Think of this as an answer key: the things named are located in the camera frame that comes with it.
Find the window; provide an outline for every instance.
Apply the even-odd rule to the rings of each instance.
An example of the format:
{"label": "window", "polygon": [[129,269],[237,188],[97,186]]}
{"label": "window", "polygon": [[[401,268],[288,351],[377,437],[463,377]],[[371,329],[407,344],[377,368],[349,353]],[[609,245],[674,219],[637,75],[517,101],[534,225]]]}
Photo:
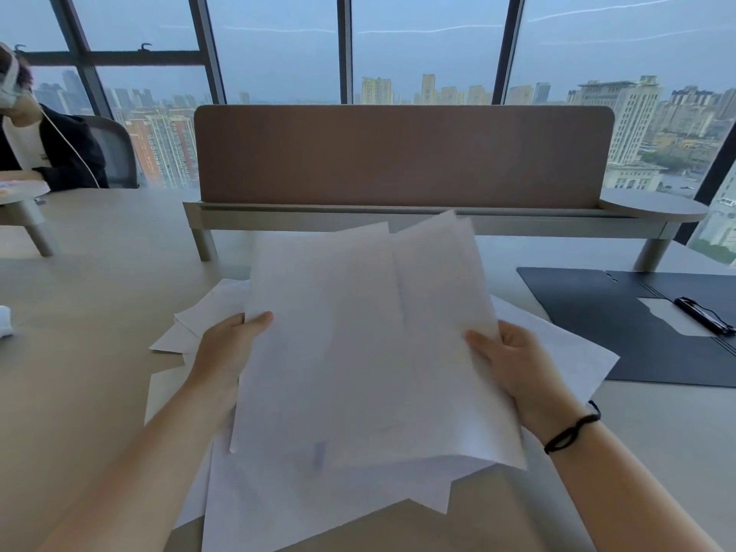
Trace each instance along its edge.
{"label": "window", "polygon": [[115,120],[130,133],[148,185],[197,185],[194,110],[211,102],[205,69],[100,67],[98,72]]}
{"label": "window", "polygon": [[736,163],[713,198],[710,213],[698,225],[687,243],[716,261],[736,266]]}
{"label": "window", "polygon": [[73,1],[92,50],[197,50],[188,0]]}
{"label": "window", "polygon": [[336,0],[207,0],[227,102],[340,104]]}
{"label": "window", "polygon": [[[736,43],[732,7],[732,0],[526,0],[506,102],[514,88],[538,84],[546,87],[536,104],[612,101],[621,142],[609,165],[636,163],[650,186],[685,182],[695,190],[669,192],[692,197],[736,118],[736,68],[722,65]],[[704,146],[714,148],[707,158]]]}
{"label": "window", "polygon": [[0,42],[27,52],[68,50],[49,0],[3,0]]}
{"label": "window", "polygon": [[508,5],[353,0],[355,103],[490,104]]}
{"label": "window", "polygon": [[87,92],[74,67],[33,67],[33,96],[61,114],[93,115]]}

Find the dark gray clipboard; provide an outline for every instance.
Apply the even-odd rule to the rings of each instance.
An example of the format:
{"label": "dark gray clipboard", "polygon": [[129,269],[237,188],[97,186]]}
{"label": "dark gray clipboard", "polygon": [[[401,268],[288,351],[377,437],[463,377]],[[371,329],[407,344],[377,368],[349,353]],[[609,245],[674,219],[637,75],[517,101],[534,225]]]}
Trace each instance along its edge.
{"label": "dark gray clipboard", "polygon": [[612,350],[609,380],[736,387],[736,337],[690,337],[637,298],[688,296],[736,323],[736,276],[520,267],[552,323]]}

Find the gray chair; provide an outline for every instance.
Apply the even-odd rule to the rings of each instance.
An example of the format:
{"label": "gray chair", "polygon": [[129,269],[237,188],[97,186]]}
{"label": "gray chair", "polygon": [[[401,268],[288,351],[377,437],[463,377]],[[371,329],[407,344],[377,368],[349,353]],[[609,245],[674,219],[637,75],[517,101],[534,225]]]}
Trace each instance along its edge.
{"label": "gray chair", "polygon": [[81,117],[92,131],[105,156],[105,173],[110,187],[136,188],[138,169],[133,143],[121,124],[101,116]]}

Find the hair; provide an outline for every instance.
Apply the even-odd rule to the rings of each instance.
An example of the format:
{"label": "hair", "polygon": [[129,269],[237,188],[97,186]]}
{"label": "hair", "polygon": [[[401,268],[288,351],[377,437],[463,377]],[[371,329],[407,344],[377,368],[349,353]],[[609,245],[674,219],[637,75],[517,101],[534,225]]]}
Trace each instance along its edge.
{"label": "hair", "polygon": [[[21,89],[28,89],[33,84],[33,75],[31,73],[31,67],[28,62],[16,56],[18,58],[18,80],[15,82]],[[13,57],[8,54],[6,50],[0,48],[0,73],[7,73],[10,63],[13,61]]]}

